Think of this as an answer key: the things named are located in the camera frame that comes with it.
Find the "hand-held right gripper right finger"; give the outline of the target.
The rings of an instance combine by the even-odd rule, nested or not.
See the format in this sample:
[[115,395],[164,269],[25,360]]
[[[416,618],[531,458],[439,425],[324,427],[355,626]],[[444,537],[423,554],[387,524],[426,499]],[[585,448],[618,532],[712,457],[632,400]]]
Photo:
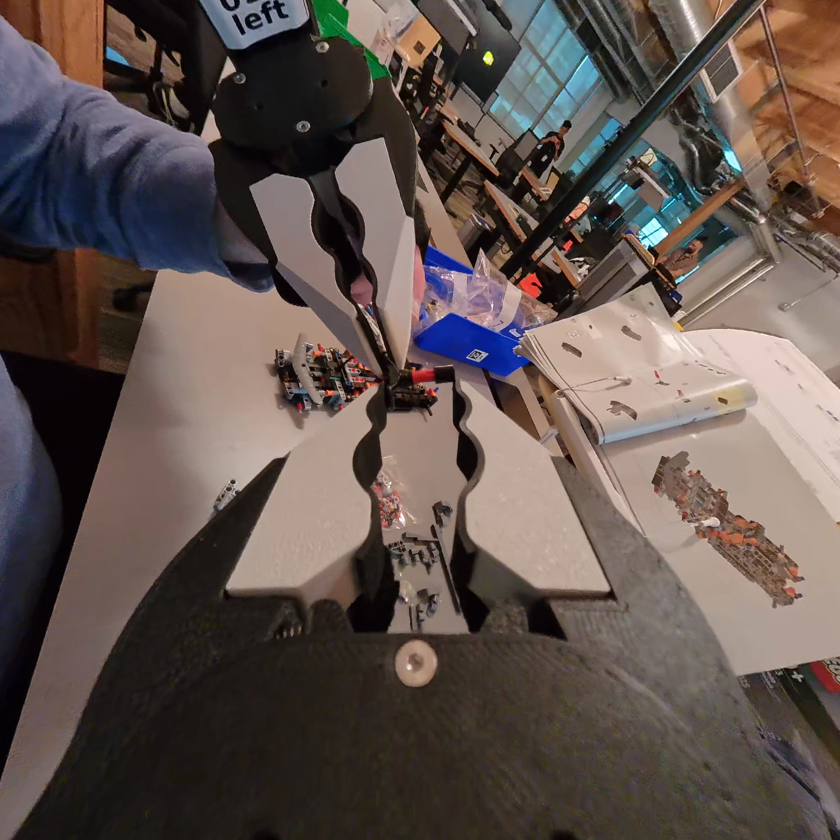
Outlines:
[[511,602],[539,620],[554,601],[613,595],[548,449],[464,381],[453,385],[456,461],[465,478],[450,564],[467,630]]

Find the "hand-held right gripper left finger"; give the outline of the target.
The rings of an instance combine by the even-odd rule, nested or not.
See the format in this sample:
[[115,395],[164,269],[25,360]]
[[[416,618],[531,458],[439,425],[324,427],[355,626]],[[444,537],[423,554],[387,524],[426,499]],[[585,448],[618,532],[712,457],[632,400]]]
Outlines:
[[373,484],[386,419],[378,385],[290,451],[228,578],[229,595],[373,605],[385,570]]

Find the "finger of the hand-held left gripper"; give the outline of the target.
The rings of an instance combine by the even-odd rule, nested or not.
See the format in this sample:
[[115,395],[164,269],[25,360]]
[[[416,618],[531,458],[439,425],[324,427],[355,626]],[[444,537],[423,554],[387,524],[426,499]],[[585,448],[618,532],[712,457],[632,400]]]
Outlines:
[[382,138],[354,145],[336,168],[340,197],[359,226],[371,308],[394,365],[404,365],[412,338],[414,223],[403,205]]
[[383,372],[371,325],[359,305],[341,291],[340,265],[314,234],[315,195],[309,183],[272,174],[250,191],[283,279],[346,350],[373,372]]

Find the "person's left forearm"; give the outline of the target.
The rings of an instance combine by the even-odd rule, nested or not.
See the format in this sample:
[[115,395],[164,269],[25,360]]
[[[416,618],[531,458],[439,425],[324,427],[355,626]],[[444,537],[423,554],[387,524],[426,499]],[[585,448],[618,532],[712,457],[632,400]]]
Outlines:
[[207,144],[64,76],[4,18],[1,229],[13,245],[274,288],[266,258],[220,206]]

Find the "clear bag of lego pieces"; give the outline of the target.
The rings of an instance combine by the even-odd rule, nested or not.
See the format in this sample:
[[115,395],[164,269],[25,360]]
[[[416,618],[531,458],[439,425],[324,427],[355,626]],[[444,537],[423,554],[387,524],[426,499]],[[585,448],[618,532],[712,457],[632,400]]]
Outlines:
[[377,500],[382,529],[403,529],[407,525],[408,516],[396,480],[385,469],[381,469],[371,489]]

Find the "partly built lego model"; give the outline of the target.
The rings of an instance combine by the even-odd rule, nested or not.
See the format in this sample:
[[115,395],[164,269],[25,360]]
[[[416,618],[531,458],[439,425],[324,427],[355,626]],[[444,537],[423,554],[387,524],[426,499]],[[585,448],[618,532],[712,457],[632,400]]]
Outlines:
[[[282,399],[298,413],[314,410],[340,412],[383,383],[349,351],[307,341],[299,334],[291,350],[277,349],[274,366]],[[432,415],[438,403],[438,387],[417,381],[419,364],[410,363],[404,384],[390,391],[387,409],[393,413],[421,411]]]

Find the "white book stand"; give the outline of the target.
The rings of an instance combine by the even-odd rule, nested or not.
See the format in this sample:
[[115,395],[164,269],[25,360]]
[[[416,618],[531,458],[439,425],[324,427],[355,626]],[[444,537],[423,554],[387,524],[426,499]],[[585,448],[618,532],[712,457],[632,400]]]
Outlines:
[[628,503],[620,486],[613,479],[602,459],[601,450],[589,439],[579,414],[572,403],[555,391],[548,398],[550,412],[559,429],[563,444],[575,467],[607,498],[624,518],[642,535],[646,532]]

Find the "cluster of dark grey pieces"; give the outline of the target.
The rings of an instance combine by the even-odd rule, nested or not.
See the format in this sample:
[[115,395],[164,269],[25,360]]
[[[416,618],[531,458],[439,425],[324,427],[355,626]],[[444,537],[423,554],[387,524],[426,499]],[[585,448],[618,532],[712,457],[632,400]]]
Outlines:
[[453,508],[439,500],[424,532],[403,531],[386,544],[397,595],[389,634],[456,635],[467,630],[450,569],[447,527]]

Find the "blue storage bin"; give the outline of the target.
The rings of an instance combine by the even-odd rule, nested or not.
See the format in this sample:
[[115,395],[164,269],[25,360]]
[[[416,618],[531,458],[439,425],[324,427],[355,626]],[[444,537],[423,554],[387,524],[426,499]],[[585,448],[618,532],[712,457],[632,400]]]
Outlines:
[[[433,246],[427,248],[424,266],[442,266],[452,270],[462,266],[471,270]],[[465,362],[494,375],[508,376],[529,362],[518,352],[522,337],[513,339],[507,334],[493,332],[458,315],[449,314],[414,336],[414,342],[422,350]]]

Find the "open instruction booklet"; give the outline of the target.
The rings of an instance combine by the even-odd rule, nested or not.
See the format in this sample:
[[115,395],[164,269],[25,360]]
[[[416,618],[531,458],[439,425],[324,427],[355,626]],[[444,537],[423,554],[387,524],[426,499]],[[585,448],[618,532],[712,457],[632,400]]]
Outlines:
[[838,673],[838,388],[792,341],[680,331],[651,286],[526,331],[598,480],[739,675]]

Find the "black television screen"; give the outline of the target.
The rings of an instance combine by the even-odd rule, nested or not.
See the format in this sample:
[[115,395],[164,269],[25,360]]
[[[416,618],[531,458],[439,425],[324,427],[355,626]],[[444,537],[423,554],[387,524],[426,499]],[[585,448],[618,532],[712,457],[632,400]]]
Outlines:
[[485,103],[497,90],[519,56],[521,47],[510,31],[485,8],[479,9],[478,34],[474,45],[459,58],[454,82]]

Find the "black pole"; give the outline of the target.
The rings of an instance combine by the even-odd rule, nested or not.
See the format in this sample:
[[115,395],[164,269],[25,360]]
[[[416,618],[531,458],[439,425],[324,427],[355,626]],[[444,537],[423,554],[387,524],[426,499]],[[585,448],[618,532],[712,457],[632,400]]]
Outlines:
[[572,187],[562,195],[553,209],[534,231],[511,253],[503,267],[506,278],[512,278],[534,261],[533,254],[553,238],[564,225],[564,219],[578,206],[592,188],[610,171],[615,163],[639,140],[642,134],[669,110],[681,93],[693,82],[700,70],[716,55],[740,29],[765,5],[764,1],[736,1],[716,20],[702,40],[683,58],[656,89],[631,121],[616,135],[604,151],[581,173]]

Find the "person's blue sweater torso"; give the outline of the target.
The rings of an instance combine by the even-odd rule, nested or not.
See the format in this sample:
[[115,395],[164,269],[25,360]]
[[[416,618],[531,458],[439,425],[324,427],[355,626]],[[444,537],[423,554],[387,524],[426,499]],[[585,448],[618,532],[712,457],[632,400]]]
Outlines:
[[60,430],[45,360],[3,351],[1,361],[1,766],[44,633],[64,512]]

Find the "dark printed cardboard box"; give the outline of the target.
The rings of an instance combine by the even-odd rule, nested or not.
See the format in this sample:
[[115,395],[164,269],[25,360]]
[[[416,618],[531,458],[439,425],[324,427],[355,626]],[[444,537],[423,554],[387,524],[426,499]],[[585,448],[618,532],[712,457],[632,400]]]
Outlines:
[[839,657],[741,675],[738,681],[744,690],[762,687],[777,700],[786,698],[826,748],[838,752]]

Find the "silver ventilation duct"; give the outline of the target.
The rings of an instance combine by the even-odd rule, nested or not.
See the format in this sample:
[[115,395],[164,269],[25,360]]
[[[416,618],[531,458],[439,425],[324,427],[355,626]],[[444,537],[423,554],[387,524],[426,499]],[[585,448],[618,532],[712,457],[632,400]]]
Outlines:
[[[656,15],[678,60],[701,42],[715,22],[710,3],[706,1],[649,1],[647,5]],[[768,186],[770,172],[737,87],[730,86],[710,107],[715,124],[738,159],[753,201],[760,211],[769,211],[773,201]]]

